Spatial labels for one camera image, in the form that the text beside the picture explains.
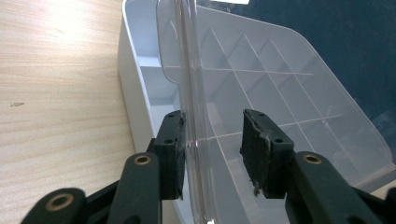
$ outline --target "wooden table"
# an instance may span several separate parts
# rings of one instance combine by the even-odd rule
[[[0,223],[87,195],[134,153],[117,72],[121,0],[0,2]]]

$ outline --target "wood grain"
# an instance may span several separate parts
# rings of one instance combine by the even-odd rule
[[[0,1],[0,223],[120,177],[134,144],[117,72],[121,0]]]

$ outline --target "white plastic box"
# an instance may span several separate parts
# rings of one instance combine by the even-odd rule
[[[180,108],[177,57],[160,63],[156,0],[126,0],[119,71],[136,151],[145,151],[163,116]],[[174,48],[171,19],[162,41]],[[358,186],[394,169],[385,141],[311,45],[294,31],[198,7],[213,170],[220,223],[286,223],[283,201],[255,198],[239,155],[242,110],[266,113],[294,141],[296,151],[327,157],[349,184]],[[233,198],[232,203],[223,203]],[[188,205],[178,205],[183,210]],[[190,223],[190,208],[179,216]]]

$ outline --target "dark blue background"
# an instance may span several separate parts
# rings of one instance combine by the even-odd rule
[[[396,0],[250,0],[198,5],[303,35],[387,141],[396,161]]]

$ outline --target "plastic storage box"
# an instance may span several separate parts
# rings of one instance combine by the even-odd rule
[[[157,28],[156,6],[156,0],[123,3],[119,71],[136,151],[146,150],[164,115],[180,109],[177,22],[163,13],[169,16],[159,18]],[[296,151],[327,157],[351,185],[394,169],[381,135],[303,37],[202,7],[196,25],[212,136],[205,164],[215,210],[209,221],[213,216],[216,223],[287,223],[283,201],[253,195],[239,154],[244,108],[266,113]],[[181,222],[190,223],[189,196],[185,199],[177,202],[177,211]]]

